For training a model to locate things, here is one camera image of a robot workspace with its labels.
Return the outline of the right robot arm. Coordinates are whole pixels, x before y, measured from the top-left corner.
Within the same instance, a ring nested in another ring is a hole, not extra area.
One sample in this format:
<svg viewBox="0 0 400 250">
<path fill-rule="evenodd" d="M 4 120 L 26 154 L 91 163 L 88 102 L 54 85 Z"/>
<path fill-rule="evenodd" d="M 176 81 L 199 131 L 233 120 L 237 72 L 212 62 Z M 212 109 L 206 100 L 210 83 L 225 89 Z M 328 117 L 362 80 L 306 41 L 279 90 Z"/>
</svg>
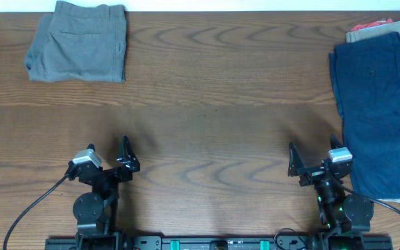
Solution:
<svg viewBox="0 0 400 250">
<path fill-rule="evenodd" d="M 342 178 L 351 173 L 353 155 L 335 136 L 330 139 L 328 158 L 307 167 L 297 147 L 289 143 L 287 175 L 299 177 L 299 185 L 311 185 L 317 193 L 321 223 L 326 227 L 310 236 L 307 249 L 364 249 L 362 234 L 370 231 L 374 204 L 359 194 L 346 194 Z"/>
</svg>

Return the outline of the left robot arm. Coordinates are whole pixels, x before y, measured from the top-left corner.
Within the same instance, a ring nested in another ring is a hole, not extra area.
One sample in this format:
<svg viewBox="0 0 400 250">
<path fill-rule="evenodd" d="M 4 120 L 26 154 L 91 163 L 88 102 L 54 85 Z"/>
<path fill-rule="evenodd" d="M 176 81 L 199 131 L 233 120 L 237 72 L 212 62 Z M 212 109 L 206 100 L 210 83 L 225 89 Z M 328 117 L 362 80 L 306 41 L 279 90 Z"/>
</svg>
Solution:
<svg viewBox="0 0 400 250">
<path fill-rule="evenodd" d="M 119 201 L 119 184 L 131 181 L 133 173 L 140 171 L 136 158 L 126 135 L 122 136 L 117 162 L 121 165 L 103 169 L 101 158 L 94 145 L 76 153 L 69 161 L 65 176 L 73 181 L 92 187 L 78 197 L 73 205 L 77 220 L 77 249 L 132 249 L 129 237 L 116 229 L 116 214 Z"/>
</svg>

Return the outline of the navy blue shorts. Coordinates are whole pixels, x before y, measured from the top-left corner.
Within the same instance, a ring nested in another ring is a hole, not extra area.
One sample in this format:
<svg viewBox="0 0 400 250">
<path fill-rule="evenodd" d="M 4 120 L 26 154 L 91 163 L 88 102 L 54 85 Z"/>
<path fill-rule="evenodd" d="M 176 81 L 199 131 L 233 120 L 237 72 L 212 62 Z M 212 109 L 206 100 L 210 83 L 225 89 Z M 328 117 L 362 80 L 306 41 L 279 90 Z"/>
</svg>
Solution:
<svg viewBox="0 0 400 250">
<path fill-rule="evenodd" d="M 329 60 L 353 189 L 400 199 L 400 35 L 339 44 Z"/>
</svg>

